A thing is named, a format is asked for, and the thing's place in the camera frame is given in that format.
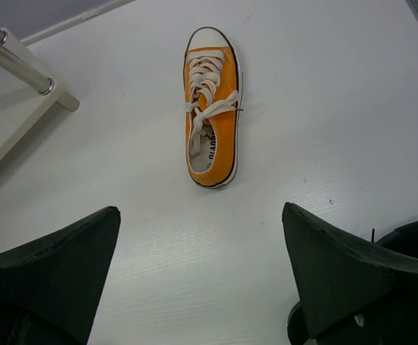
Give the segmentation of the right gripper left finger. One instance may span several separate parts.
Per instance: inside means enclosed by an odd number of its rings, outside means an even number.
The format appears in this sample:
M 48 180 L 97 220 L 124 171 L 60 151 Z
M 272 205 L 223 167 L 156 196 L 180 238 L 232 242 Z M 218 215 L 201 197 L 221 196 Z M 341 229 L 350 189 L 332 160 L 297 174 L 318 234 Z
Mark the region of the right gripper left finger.
M 0 253 L 0 344 L 87 344 L 120 224 L 108 206 Z

